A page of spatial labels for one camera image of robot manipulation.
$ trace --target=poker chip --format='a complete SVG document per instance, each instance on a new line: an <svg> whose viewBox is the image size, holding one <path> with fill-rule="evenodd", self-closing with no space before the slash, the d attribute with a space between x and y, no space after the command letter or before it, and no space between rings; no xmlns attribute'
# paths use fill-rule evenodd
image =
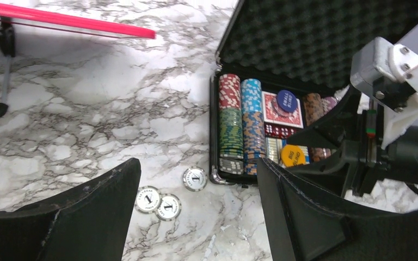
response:
<svg viewBox="0 0 418 261"><path fill-rule="evenodd" d="M257 175L257 164L245 163L244 173L246 175Z"/></svg>
<svg viewBox="0 0 418 261"><path fill-rule="evenodd" d="M293 113L297 108L296 96L288 90L281 90L276 96L276 101L278 106L285 112Z"/></svg>
<svg viewBox="0 0 418 261"><path fill-rule="evenodd" d="M174 194L164 194L156 216L162 221L175 220L182 211L182 202Z"/></svg>
<svg viewBox="0 0 418 261"><path fill-rule="evenodd" d="M257 79L241 83L241 112L243 121L243 172L256 175L259 158L267 155L263 122L262 85Z"/></svg>
<svg viewBox="0 0 418 261"><path fill-rule="evenodd" d="M183 173L183 185L189 191L201 191L207 185L207 174L199 167L190 167Z"/></svg>
<svg viewBox="0 0 418 261"><path fill-rule="evenodd" d="M241 83L241 111L262 112L262 85L257 79L246 79Z"/></svg>
<svg viewBox="0 0 418 261"><path fill-rule="evenodd" d="M305 108L305 121L312 125L319 118L324 116L322 99L319 94L307 94L303 97Z"/></svg>
<svg viewBox="0 0 418 261"><path fill-rule="evenodd" d="M135 209L143 214L154 212L161 204L161 194L152 186L144 186L138 189Z"/></svg>
<svg viewBox="0 0 418 261"><path fill-rule="evenodd" d="M221 158L225 158L225 159L243 159L243 154L220 154L219 155Z"/></svg>
<svg viewBox="0 0 418 261"><path fill-rule="evenodd" d="M286 145L281 150L281 161L286 167L305 164L304 151L296 145Z"/></svg>
<svg viewBox="0 0 418 261"><path fill-rule="evenodd" d="M243 162L240 160L228 160L228 159L219 159L220 170L230 173L241 175L243 174Z"/></svg>
<svg viewBox="0 0 418 261"><path fill-rule="evenodd" d="M323 106L324 113L327 113L336 107L337 103L338 101L334 97L321 98L321 104Z"/></svg>
<svg viewBox="0 0 418 261"><path fill-rule="evenodd" d="M219 109L241 108L240 79L235 74L219 78Z"/></svg>
<svg viewBox="0 0 418 261"><path fill-rule="evenodd" d="M224 160L243 159L243 123L241 117L241 86L235 74L219 78L219 155ZM236 173L230 166L220 171Z"/></svg>

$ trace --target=white marble surface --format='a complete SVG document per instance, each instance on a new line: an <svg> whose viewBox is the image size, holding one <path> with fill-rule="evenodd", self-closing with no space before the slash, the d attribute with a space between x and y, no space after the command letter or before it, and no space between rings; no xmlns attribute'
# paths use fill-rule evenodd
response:
<svg viewBox="0 0 418 261"><path fill-rule="evenodd" d="M157 31L155 40L108 40L17 27L10 111L0 119L0 210L136 157L140 185L176 194L183 211L175 222L134 212L123 260L271 260L256 188L209 184L194 193L181 183L186 168L208 168L208 79L233 2L0 2ZM418 208L418 197L392 181L347 198L394 212Z"/></svg>

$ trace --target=metal screw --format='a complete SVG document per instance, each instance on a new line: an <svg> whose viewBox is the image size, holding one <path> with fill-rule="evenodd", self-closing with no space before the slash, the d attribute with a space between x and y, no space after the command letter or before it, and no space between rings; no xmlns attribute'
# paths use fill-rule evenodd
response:
<svg viewBox="0 0 418 261"><path fill-rule="evenodd" d="M409 49L407 47L403 47L403 48L400 49L400 52L402 54L407 54L407 53L409 53Z"/></svg>
<svg viewBox="0 0 418 261"><path fill-rule="evenodd" d="M403 71L408 71L409 69L411 69L411 66L409 66L409 64L403 64L403 66L401 66L401 69L403 69Z"/></svg>
<svg viewBox="0 0 418 261"><path fill-rule="evenodd" d="M379 100L382 100L383 98L385 98L385 94L381 91L377 91L375 97Z"/></svg>

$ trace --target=yellow button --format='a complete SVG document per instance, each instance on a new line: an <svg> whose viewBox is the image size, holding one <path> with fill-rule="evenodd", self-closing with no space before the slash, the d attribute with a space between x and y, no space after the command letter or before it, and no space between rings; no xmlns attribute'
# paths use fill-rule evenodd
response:
<svg viewBox="0 0 418 261"><path fill-rule="evenodd" d="M281 151L281 161L286 167L305 164L305 154L296 145L286 145Z"/></svg>

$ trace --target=open case lid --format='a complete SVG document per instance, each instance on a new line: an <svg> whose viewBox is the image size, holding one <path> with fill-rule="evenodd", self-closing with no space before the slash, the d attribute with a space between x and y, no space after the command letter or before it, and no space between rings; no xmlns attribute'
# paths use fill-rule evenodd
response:
<svg viewBox="0 0 418 261"><path fill-rule="evenodd" d="M0 16L11 23L111 38L154 39L155 31L127 24L100 21L0 3Z"/></svg>
<svg viewBox="0 0 418 261"><path fill-rule="evenodd" d="M268 159L257 171L274 261L418 260L418 210L347 201Z"/></svg>
<svg viewBox="0 0 418 261"><path fill-rule="evenodd" d="M418 24L418 0L239 0L216 60L310 91L350 82L353 55Z"/></svg>

